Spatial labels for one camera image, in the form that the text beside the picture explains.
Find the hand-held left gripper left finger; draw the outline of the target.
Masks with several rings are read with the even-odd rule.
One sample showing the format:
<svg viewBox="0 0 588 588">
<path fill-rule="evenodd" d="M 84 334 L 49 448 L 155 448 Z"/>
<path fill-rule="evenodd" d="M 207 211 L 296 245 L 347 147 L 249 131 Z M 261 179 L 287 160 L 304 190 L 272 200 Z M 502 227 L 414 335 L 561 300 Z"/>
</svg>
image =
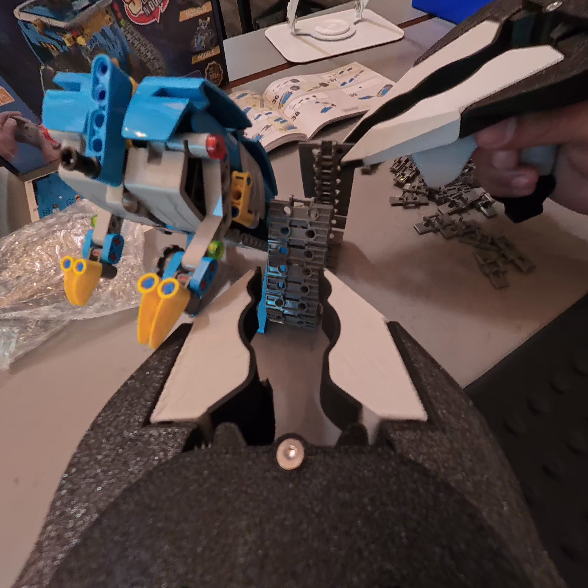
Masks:
<svg viewBox="0 0 588 588">
<path fill-rule="evenodd" d="M 239 319 L 252 302 L 247 286 L 254 276 L 248 271 L 195 317 L 151 423 L 196 421 L 246 379 L 251 355 Z"/>
</svg>

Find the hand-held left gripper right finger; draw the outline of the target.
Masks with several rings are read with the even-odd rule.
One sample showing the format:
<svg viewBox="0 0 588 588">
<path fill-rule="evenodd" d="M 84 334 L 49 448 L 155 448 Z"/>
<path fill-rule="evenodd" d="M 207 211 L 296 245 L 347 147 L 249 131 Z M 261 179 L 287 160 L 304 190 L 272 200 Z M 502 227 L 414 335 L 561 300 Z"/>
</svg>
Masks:
<svg viewBox="0 0 588 588">
<path fill-rule="evenodd" d="M 329 353 L 333 383 L 359 402 L 360 422 L 426 421 L 428 416 L 401 358 L 387 320 L 331 271 L 328 303 L 340 334 Z"/>
</svg>

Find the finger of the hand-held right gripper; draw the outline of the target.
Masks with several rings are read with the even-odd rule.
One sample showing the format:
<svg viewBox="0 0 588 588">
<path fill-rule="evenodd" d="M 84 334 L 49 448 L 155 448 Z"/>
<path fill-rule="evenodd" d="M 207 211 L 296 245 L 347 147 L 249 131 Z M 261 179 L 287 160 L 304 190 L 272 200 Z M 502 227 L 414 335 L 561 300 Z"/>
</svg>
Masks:
<svg viewBox="0 0 588 588">
<path fill-rule="evenodd" d="M 448 145 L 459 137 L 461 115 L 467 107 L 563 59 L 550 45 L 506 51 L 454 88 L 422 99 L 406 112 L 375 125 L 343 162 L 375 164 Z"/>
<path fill-rule="evenodd" d="M 490 60 L 487 47 L 494 44 L 501 24 L 487 19 L 458 36 L 447 35 L 441 46 L 408 70 L 377 109 L 369 111 L 346 137 L 354 145 L 368 130 L 406 112 L 420 100 L 436 96 L 470 77 Z"/>
</svg>

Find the pile of grey track links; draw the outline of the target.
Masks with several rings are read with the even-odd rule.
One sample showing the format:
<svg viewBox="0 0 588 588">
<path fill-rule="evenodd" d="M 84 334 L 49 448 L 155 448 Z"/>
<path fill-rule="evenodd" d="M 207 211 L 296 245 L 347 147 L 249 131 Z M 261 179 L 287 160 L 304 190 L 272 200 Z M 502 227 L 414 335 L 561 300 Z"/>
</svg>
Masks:
<svg viewBox="0 0 588 588">
<path fill-rule="evenodd" d="M 354 197 L 367 204 L 376 196 L 366 227 L 370 237 L 381 230 L 379 258 L 398 273 L 398 283 L 449 292 L 481 284 L 504 292 L 537 276 L 537 262 L 505 230 L 499 206 L 473 182 L 472 168 L 441 189 L 428 187 L 408 158 L 356 172 Z"/>
</svg>

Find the blue toy robot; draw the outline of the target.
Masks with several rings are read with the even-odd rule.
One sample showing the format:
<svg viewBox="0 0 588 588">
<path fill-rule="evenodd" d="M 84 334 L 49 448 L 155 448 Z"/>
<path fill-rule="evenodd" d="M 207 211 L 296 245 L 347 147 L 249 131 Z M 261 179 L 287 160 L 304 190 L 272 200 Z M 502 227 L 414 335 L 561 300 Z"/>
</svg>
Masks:
<svg viewBox="0 0 588 588">
<path fill-rule="evenodd" d="M 124 220 L 182 233 L 138 282 L 138 341 L 157 349 L 183 313 L 198 313 L 229 243 L 268 249 L 275 175 L 230 97 L 200 77 L 136 85 L 107 55 L 89 73 L 58 72 L 42 121 L 61 147 L 60 178 L 99 207 L 82 256 L 61 261 L 66 296 L 84 306 L 123 254 Z"/>
</svg>

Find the grey desk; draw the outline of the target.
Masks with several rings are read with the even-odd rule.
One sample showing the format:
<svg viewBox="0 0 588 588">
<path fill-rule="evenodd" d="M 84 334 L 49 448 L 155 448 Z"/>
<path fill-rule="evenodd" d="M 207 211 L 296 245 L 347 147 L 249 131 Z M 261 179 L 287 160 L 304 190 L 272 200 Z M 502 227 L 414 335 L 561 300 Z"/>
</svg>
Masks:
<svg viewBox="0 0 588 588">
<path fill-rule="evenodd" d="M 398 43 L 346 58 L 275 72 L 263 59 L 273 49 L 245 49 L 246 35 L 227 49 L 234 60 L 273 75 L 247 80 L 263 90 L 288 74 L 331 70 L 357 61 L 399 79 L 416 58 L 450 30 L 430 19 L 406 29 Z M 508 237 L 535 264 L 528 275 L 509 271 L 510 286 L 494 289 L 472 248 L 437 235 L 419 236 L 422 210 L 389 204 L 388 166 L 356 175 L 336 275 L 397 320 L 461 385 L 467 386 L 587 292 L 587 217 L 547 202 L 540 217 L 512 224 L 485 219 L 488 232 Z M 151 351 L 136 341 L 137 309 L 75 320 L 1 372 L 1 587 L 18 577 L 56 487 L 86 429 Z M 277 434 L 296 432 L 312 443 L 337 430 L 319 409 L 322 332 L 270 325 L 253 346 L 262 378 L 275 393 Z M 308 361 L 297 375 L 288 359 Z"/>
</svg>

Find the person's right hand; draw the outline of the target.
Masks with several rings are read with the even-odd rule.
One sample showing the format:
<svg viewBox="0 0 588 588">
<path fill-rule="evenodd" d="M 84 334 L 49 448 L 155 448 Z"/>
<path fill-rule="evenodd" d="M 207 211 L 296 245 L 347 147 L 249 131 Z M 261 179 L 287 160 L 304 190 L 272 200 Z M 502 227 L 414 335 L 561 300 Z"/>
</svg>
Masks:
<svg viewBox="0 0 588 588">
<path fill-rule="evenodd" d="M 559 145 L 556 186 L 550 198 L 587 215 L 587 102 L 509 118 L 479 131 L 476 143 L 475 175 L 494 198 L 532 194 L 539 174 L 521 163 L 520 152 Z"/>
</svg>

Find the blue plastic bin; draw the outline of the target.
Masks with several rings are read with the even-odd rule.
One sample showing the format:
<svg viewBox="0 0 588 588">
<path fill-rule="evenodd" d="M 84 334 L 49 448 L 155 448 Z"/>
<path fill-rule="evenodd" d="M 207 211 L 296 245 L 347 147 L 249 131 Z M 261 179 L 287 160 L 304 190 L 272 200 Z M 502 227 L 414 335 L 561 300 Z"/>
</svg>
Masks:
<svg viewBox="0 0 588 588">
<path fill-rule="evenodd" d="M 461 13 L 470 10 L 477 10 L 486 1 L 412 1 L 415 9 L 428 13 Z"/>
</svg>

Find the instruction booklet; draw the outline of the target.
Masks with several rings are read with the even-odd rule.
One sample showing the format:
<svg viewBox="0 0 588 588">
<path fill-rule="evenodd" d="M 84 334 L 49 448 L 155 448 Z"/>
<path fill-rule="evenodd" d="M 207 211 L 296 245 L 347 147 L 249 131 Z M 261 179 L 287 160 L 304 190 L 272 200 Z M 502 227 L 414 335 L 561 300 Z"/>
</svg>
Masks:
<svg viewBox="0 0 588 588">
<path fill-rule="evenodd" d="M 251 122 L 244 136 L 270 152 L 308 141 L 331 123 L 362 116 L 379 106 L 395 84 L 353 62 L 328 72 L 283 77 L 263 93 L 242 89 L 230 97 Z"/>
</svg>

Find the black perforated pad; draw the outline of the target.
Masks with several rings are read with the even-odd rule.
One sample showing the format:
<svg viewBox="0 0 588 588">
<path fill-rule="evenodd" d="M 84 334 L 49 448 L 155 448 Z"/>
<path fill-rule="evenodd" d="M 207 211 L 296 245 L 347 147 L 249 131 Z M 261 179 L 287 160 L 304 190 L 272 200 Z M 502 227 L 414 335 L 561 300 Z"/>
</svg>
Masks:
<svg viewBox="0 0 588 588">
<path fill-rule="evenodd" d="M 465 389 L 569 587 L 587 587 L 587 296 Z"/>
</svg>

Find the blue sticker sheet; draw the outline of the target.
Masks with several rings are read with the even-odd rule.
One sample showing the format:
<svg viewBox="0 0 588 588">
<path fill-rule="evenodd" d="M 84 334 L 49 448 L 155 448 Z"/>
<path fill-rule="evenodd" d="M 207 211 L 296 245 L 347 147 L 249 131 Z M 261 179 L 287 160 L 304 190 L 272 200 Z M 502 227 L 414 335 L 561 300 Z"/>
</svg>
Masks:
<svg viewBox="0 0 588 588">
<path fill-rule="evenodd" d="M 31 221 L 64 210 L 82 197 L 57 172 L 24 183 Z"/>
</svg>

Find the dark blue robot kit box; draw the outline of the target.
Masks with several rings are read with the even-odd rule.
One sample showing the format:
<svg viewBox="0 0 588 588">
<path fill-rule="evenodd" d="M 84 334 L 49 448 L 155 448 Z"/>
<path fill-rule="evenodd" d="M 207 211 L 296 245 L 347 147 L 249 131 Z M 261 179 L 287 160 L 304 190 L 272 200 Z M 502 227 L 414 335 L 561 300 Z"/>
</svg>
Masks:
<svg viewBox="0 0 588 588">
<path fill-rule="evenodd" d="M 1 112 L 40 123 L 59 72 L 91 71 L 97 55 L 144 77 L 228 84 L 217 1 L 1 1 Z"/>
</svg>

